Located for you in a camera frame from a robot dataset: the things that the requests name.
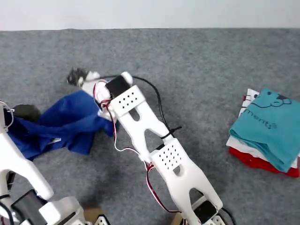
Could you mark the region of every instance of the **stack of folded clothes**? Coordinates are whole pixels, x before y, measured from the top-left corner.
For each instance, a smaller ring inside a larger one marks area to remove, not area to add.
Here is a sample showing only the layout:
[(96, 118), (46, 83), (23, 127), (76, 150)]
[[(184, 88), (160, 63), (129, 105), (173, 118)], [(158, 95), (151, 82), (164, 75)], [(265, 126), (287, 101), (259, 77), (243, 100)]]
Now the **stack of folded clothes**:
[(248, 89), (231, 127), (229, 152), (252, 168), (300, 177), (300, 104), (269, 89)]

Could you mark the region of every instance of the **folded clothes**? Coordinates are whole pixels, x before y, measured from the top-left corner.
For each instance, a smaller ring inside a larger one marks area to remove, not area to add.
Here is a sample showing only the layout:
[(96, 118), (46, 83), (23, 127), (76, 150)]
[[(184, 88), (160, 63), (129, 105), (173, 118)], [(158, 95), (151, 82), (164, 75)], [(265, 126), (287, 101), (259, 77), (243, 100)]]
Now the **folded clothes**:
[[(98, 116), (94, 99), (82, 90), (63, 97), (36, 122), (18, 117), (8, 129), (8, 135), (22, 154), (33, 159), (38, 155), (67, 147), (70, 151), (89, 154), (96, 131), (103, 129), (113, 136), (113, 124)], [(5, 112), (6, 124), (11, 115)]]
[[(247, 90), (247, 95), (244, 96), (242, 108), (240, 110), (239, 116), (245, 111), (246, 107), (249, 106), (258, 95), (259, 95), (259, 92), (255, 91), (255, 90), (252, 90), (252, 89)], [(268, 161), (266, 159), (266, 157), (259, 150), (246, 145), (243, 141), (240, 141), (232, 136), (229, 137), (229, 139), (226, 143), (226, 146), (233, 147), (242, 153), (248, 153), (255, 158), (261, 158), (262, 160)], [(298, 168), (298, 159), (294, 160), (291, 167)]]
[(300, 104), (263, 89), (230, 129), (230, 135), (258, 149), (287, 172), (300, 153)]
[(250, 166), (251, 168), (260, 168), (272, 173), (284, 173), (290, 177), (300, 177), (300, 172), (298, 168), (290, 168), (287, 172), (281, 172), (276, 169), (271, 163), (257, 157), (253, 157), (251, 154), (240, 152), (239, 150), (230, 147), (229, 153), (237, 157), (241, 162)]

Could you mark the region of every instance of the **teal t-shirt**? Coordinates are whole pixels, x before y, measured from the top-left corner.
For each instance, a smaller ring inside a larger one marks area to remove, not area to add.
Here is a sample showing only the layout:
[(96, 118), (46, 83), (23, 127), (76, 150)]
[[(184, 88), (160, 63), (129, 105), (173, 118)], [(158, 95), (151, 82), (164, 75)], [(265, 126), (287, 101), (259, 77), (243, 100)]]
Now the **teal t-shirt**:
[(229, 133), (287, 172), (300, 152), (300, 103), (265, 88)]

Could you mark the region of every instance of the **white cloth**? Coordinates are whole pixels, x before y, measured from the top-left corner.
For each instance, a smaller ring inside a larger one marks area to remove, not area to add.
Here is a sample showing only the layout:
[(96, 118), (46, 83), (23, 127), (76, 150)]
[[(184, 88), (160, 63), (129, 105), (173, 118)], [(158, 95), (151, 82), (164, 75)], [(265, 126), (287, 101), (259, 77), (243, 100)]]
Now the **white cloth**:
[[(242, 104), (242, 108), (240, 110), (239, 116), (241, 115), (242, 112), (245, 111), (245, 109), (248, 107), (248, 105), (250, 105), (250, 103), (256, 98), (256, 96), (259, 95), (259, 92), (252, 90), (252, 89), (248, 89), (247, 90), (247, 95), (246, 95), (246, 99), (245, 101), (243, 101)], [(240, 152), (243, 153), (248, 153), (250, 155), (252, 155), (253, 157), (256, 158), (261, 158), (262, 160), (268, 161), (265, 156), (257, 149), (249, 147), (248, 145), (246, 145), (243, 141), (240, 141), (232, 136), (229, 137), (226, 146), (230, 146)], [(298, 168), (298, 158), (295, 159), (295, 161), (293, 162), (293, 164), (291, 165), (292, 168)]]

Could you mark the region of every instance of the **red cloth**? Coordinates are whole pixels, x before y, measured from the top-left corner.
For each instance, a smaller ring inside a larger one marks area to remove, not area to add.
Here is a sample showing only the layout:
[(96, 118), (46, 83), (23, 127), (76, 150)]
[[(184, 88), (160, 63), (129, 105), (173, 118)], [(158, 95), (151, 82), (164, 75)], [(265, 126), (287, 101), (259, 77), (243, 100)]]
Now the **red cloth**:
[(229, 147), (229, 153), (239, 158), (241, 162), (250, 166), (251, 168), (260, 168), (260, 169), (270, 171), (272, 173), (284, 173), (290, 177), (300, 177), (299, 168), (290, 168), (288, 172), (281, 172), (277, 170), (274, 166), (272, 166), (271, 163), (261, 158), (253, 157), (248, 153), (240, 152), (235, 148)]

